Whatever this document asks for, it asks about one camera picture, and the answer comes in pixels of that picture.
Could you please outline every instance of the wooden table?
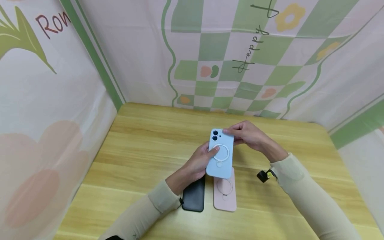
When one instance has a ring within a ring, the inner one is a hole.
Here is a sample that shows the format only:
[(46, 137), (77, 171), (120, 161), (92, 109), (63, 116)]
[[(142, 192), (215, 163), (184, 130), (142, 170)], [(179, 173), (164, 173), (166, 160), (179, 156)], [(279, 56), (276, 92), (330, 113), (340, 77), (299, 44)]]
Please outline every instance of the wooden table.
[[(208, 140), (212, 128), (244, 119), (296, 155), (363, 239), (383, 239), (320, 125), (135, 103), (120, 109), (55, 239), (97, 239), (129, 205), (180, 168)], [(207, 177), (202, 213), (181, 208), (171, 212), (144, 239), (317, 239), (278, 183), (271, 179), (263, 184), (256, 177), (269, 168), (263, 155), (237, 146), (233, 166), (234, 213), (214, 209), (213, 179)]]

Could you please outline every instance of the black phone case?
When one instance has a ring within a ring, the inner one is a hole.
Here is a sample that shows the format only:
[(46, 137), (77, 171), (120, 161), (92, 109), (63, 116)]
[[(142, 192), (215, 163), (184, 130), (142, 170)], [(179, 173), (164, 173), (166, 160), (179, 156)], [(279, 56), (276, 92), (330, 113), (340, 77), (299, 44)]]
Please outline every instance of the black phone case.
[(204, 189), (205, 175), (184, 189), (181, 207), (186, 211), (202, 212), (204, 210)]

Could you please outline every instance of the arm sleeve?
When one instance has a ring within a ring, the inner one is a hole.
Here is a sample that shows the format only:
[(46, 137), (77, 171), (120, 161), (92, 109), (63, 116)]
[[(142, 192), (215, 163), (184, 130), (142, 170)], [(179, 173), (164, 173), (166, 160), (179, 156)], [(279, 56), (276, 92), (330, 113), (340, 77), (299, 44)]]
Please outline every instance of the arm sleeve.
[(172, 192), (164, 180), (149, 194), (129, 206), (99, 240), (140, 239), (157, 219), (179, 206), (179, 196)]
[(320, 240), (361, 239), (341, 208), (294, 155), (289, 153), (286, 159), (271, 166), (280, 186)]

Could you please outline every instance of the peach tulip print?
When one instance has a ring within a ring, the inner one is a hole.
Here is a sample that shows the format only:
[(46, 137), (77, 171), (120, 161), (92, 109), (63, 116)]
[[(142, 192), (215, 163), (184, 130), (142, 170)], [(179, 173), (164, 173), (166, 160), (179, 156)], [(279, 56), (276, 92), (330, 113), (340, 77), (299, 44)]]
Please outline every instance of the peach tulip print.
[(0, 232), (33, 239), (57, 225), (87, 170), (83, 136), (71, 121), (48, 126), (36, 142), (24, 134), (0, 135)]

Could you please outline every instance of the backdrop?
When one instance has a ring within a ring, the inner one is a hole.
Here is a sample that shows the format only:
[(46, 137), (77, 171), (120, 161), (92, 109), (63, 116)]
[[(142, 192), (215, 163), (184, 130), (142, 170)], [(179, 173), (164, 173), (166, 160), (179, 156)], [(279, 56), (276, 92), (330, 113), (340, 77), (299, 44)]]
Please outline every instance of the backdrop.
[(62, 2), (112, 98), (323, 125), (383, 231), (383, 0)]
[(0, 1), (0, 232), (52, 239), (116, 115), (58, 1)]

